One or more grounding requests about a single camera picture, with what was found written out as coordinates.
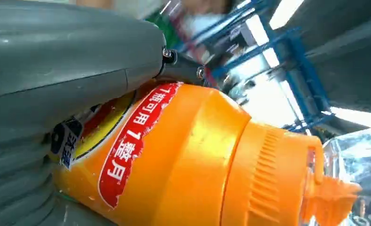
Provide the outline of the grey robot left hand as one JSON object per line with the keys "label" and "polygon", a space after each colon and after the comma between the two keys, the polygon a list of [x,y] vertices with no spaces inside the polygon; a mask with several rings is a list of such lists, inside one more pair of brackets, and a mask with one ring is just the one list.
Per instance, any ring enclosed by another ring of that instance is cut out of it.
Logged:
{"label": "grey robot left hand", "polygon": [[0,0],[0,226],[110,226],[63,198],[53,128],[156,78],[202,85],[203,67],[153,23],[97,8]]}

